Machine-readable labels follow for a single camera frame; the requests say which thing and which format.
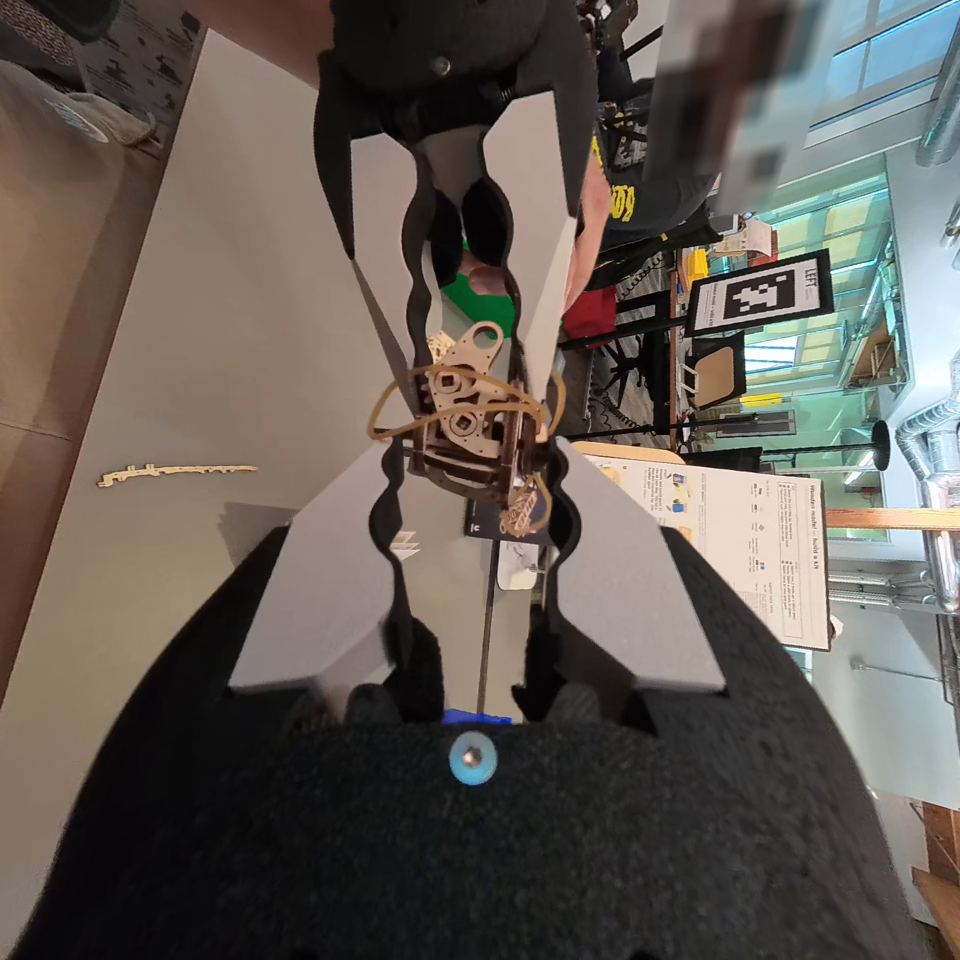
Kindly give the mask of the silver ventilation duct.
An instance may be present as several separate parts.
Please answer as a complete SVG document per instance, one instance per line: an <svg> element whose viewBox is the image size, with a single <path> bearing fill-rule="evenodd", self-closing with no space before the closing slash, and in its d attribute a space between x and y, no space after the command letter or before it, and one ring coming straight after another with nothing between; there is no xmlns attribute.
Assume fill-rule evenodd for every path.
<svg viewBox="0 0 960 960"><path fill-rule="evenodd" d="M959 72L949 74L930 124L918 140L915 162L930 169L950 162L959 150Z"/></svg>
<svg viewBox="0 0 960 960"><path fill-rule="evenodd" d="M927 509L958 509L959 390L908 416L894 438L918 481L921 505ZM934 593L942 611L959 610L958 532L935 528L924 531L923 544Z"/></svg>

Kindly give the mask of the red bag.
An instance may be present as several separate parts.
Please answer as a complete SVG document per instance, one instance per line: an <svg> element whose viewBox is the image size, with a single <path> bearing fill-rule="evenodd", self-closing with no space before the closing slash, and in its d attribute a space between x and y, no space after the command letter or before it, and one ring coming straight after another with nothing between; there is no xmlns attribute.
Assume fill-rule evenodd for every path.
<svg viewBox="0 0 960 960"><path fill-rule="evenodd" d="M617 325L617 288L584 291L566 310L561 328L567 340L612 333Z"/></svg>

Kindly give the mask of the printed instruction board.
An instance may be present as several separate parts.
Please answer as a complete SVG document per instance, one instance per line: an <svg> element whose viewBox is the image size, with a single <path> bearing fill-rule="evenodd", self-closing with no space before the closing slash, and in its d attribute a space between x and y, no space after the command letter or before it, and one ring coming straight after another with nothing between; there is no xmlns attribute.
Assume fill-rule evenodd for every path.
<svg viewBox="0 0 960 960"><path fill-rule="evenodd" d="M831 650L822 481L694 465L653 447L578 440L573 448L683 536L781 644Z"/></svg>

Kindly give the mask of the wood and black chair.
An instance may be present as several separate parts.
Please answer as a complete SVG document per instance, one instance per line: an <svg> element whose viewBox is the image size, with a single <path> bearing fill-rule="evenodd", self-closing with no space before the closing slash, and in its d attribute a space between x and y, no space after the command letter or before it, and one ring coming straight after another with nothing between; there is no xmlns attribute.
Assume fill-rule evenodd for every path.
<svg viewBox="0 0 960 960"><path fill-rule="evenodd" d="M677 388L681 401L694 411L742 397L747 390L745 333L684 341L678 353Z"/></svg>

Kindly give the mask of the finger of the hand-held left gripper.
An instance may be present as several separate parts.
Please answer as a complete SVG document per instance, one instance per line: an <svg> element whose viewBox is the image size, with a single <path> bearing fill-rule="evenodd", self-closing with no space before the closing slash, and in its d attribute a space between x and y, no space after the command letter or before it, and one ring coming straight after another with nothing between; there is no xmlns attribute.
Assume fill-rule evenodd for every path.
<svg viewBox="0 0 960 960"><path fill-rule="evenodd" d="M439 331L439 285L429 230L435 191L423 156L387 133L350 145L351 263L381 348L412 412L433 409L427 337Z"/></svg>
<svg viewBox="0 0 960 960"><path fill-rule="evenodd" d="M479 150L486 179L508 213L513 346L525 381L548 381L577 226L568 207L554 93L512 101Z"/></svg>

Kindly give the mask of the wooden strip piece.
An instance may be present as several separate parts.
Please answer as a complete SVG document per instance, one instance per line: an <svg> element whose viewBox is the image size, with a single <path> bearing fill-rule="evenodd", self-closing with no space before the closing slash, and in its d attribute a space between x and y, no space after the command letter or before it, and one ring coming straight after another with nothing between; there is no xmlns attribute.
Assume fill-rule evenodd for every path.
<svg viewBox="0 0 960 960"><path fill-rule="evenodd" d="M97 481L98 489L109 489L129 480L138 478L161 478L174 475L229 475L258 472L254 464L156 464L146 462L142 465L129 464L122 469L102 474Z"/></svg>

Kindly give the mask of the black framed marker sign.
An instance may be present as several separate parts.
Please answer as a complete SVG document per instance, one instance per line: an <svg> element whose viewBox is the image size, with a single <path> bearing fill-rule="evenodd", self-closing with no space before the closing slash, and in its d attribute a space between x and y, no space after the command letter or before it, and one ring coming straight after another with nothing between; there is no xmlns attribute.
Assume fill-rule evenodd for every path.
<svg viewBox="0 0 960 960"><path fill-rule="evenodd" d="M696 280L691 287L683 332L692 339L833 312L831 252L821 248Z"/></svg>

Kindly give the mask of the green plastic bin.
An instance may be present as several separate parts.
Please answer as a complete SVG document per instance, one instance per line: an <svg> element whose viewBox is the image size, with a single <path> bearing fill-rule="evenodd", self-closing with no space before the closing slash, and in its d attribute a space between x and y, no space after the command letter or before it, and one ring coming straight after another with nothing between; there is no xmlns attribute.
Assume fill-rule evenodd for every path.
<svg viewBox="0 0 960 960"><path fill-rule="evenodd" d="M450 282L440 287L464 317L476 323L496 325L506 339L513 337L516 310L509 294L500 292L480 293L471 285L470 279L457 272L445 276Z"/></svg>

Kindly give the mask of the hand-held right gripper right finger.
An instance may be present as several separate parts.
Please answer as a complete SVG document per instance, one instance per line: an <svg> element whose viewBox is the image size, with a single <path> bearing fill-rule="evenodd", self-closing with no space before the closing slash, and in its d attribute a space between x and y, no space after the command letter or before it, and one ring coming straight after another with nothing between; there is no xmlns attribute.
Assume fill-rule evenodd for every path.
<svg viewBox="0 0 960 960"><path fill-rule="evenodd" d="M650 722L646 695L725 695L727 682L663 528L565 438L542 599L513 700L526 722Z"/></svg>

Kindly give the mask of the white flat object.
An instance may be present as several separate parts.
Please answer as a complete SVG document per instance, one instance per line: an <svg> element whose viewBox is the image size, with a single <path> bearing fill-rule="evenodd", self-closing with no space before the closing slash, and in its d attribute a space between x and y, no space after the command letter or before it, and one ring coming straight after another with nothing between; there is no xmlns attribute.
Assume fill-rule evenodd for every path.
<svg viewBox="0 0 960 960"><path fill-rule="evenodd" d="M532 592L543 573L548 548L534 542L501 540L496 584L502 592Z"/></svg>

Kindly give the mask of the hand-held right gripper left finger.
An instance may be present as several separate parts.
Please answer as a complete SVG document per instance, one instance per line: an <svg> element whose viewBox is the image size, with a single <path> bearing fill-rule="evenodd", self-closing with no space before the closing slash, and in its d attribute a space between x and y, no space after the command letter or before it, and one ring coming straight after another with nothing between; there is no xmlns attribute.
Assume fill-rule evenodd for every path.
<svg viewBox="0 0 960 960"><path fill-rule="evenodd" d="M230 692L304 691L340 721L352 692L386 671L402 716L442 719L439 647L411 613L391 549L404 471L400 442L374 442L289 522Z"/></svg>

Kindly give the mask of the wooden beam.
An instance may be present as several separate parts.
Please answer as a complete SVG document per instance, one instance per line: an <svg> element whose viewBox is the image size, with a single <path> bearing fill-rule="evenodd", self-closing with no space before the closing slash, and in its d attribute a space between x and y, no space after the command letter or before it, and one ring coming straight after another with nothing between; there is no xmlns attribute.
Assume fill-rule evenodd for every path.
<svg viewBox="0 0 960 960"><path fill-rule="evenodd" d="M826 509L827 529L919 531L939 534L959 532L956 508Z"/></svg>

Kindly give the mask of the thin black rod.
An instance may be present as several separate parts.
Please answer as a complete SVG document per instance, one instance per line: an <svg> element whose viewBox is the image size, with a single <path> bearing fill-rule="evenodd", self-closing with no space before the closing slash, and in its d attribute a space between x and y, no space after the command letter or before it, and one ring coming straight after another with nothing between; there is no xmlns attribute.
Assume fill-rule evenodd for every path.
<svg viewBox="0 0 960 960"><path fill-rule="evenodd" d="M482 633L481 657L477 684L476 712L486 713L489 664L492 645L494 617L498 591L498 558L490 556L490 567L487 571L485 616Z"/></svg>

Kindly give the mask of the wooden mechanical model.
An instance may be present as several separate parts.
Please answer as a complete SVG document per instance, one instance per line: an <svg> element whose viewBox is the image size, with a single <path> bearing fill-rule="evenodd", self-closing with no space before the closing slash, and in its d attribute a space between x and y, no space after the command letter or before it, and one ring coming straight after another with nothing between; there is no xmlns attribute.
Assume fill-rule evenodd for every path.
<svg viewBox="0 0 960 960"><path fill-rule="evenodd" d="M549 378L546 400L536 401L522 376L492 374L504 346L493 323L477 322L457 341L444 333L428 338L434 362L425 374L433 409L401 431L413 474L465 500L512 505L538 490L548 524L552 497L546 485L548 443L566 404L561 376Z"/></svg>

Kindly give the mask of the wooden crate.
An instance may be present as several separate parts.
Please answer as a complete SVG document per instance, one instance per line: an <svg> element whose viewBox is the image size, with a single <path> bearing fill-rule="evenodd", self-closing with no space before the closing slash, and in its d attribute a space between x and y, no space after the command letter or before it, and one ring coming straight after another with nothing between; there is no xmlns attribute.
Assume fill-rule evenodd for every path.
<svg viewBox="0 0 960 960"><path fill-rule="evenodd" d="M913 881L950 955L959 957L959 812L911 799L923 827L927 867L913 867Z"/></svg>

